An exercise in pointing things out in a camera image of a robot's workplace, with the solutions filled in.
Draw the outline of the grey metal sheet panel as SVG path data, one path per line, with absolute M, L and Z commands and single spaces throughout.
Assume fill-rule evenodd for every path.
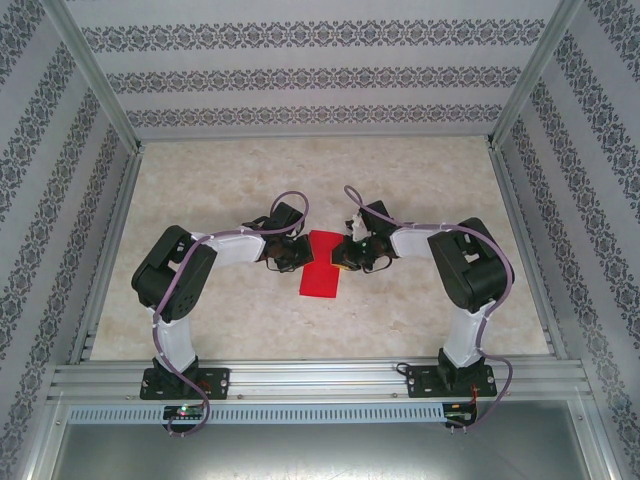
M 432 425 L 68 428 L 54 480 L 590 480 L 561 435 L 452 435 Z

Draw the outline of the red paper sheet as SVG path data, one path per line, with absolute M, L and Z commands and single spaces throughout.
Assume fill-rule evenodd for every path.
M 312 230 L 309 234 L 313 261 L 303 268 L 299 294 L 335 298 L 341 269 L 332 263 L 332 252 L 343 241 L 340 233 Z

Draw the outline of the short aluminium frame bar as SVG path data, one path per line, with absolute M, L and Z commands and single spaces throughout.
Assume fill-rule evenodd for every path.
M 68 418 L 69 407 L 61 399 L 45 405 L 21 480 L 52 480 Z
M 592 443 L 597 450 L 596 456 L 602 480 L 622 480 L 612 444 L 595 401 L 585 400 L 583 409 L 589 423 L 589 431 L 593 437 Z

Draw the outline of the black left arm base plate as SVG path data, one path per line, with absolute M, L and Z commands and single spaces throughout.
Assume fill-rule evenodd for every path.
M 199 368 L 187 374 L 209 400 L 226 400 L 230 371 L 226 368 Z M 175 374 L 163 369 L 144 371 L 139 397 L 142 400 L 202 400 L 202 395 Z

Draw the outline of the aluminium frame post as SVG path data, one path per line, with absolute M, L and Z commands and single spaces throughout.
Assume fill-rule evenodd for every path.
M 525 102 L 553 57 L 554 50 L 583 3 L 584 0 L 559 0 L 493 130 L 487 136 L 490 151 L 496 151 L 505 141 Z
M 141 141 L 65 0 L 39 0 L 129 153 Z

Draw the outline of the aluminium base rail beam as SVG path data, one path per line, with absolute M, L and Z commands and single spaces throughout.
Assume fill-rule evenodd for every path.
M 229 403 L 381 403 L 407 401 L 408 387 L 396 370 L 401 358 L 301 361 L 203 361 L 204 368 L 227 368 Z M 592 396 L 579 360 L 551 355 L 515 356 L 506 401 L 575 400 Z M 67 404 L 138 403 L 143 361 L 86 361 L 54 369 L 49 402 Z

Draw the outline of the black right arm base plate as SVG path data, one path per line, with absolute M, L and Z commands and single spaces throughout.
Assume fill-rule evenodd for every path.
M 452 369 L 442 365 L 410 366 L 407 369 L 410 398 L 493 398 L 497 396 L 494 373 L 490 366 Z

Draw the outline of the aluminium table side rail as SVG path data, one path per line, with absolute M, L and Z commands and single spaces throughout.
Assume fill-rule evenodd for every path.
M 122 179 L 109 217 L 108 229 L 103 238 L 102 250 L 97 258 L 93 280 L 84 301 L 80 323 L 72 342 L 73 349 L 69 352 L 68 364 L 77 365 L 83 361 L 87 339 L 97 331 L 144 156 L 144 149 L 143 145 L 137 148 L 122 172 Z
M 551 302 L 547 296 L 543 278 L 538 269 L 532 244 L 528 236 L 524 217 L 519 208 L 518 197 L 508 175 L 503 157 L 501 153 L 491 145 L 488 146 L 488 155 L 549 351 L 557 359 L 568 360 L 570 355 L 566 351 Z

